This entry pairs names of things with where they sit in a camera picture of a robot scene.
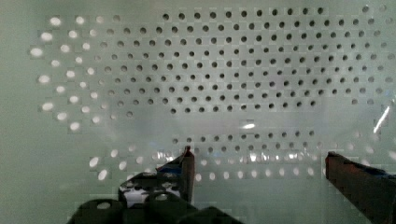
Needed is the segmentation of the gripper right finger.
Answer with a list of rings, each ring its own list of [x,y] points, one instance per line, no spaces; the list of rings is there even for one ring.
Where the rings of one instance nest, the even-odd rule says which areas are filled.
[[[395,224],[395,175],[329,152],[326,178],[373,224]]]

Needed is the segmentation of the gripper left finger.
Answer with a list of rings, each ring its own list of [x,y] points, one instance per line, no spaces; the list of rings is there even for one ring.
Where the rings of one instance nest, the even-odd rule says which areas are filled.
[[[128,178],[119,186],[119,200],[132,207],[143,203],[148,195],[168,191],[190,203],[195,176],[195,159],[190,146],[175,159],[157,167],[154,172],[142,172]]]

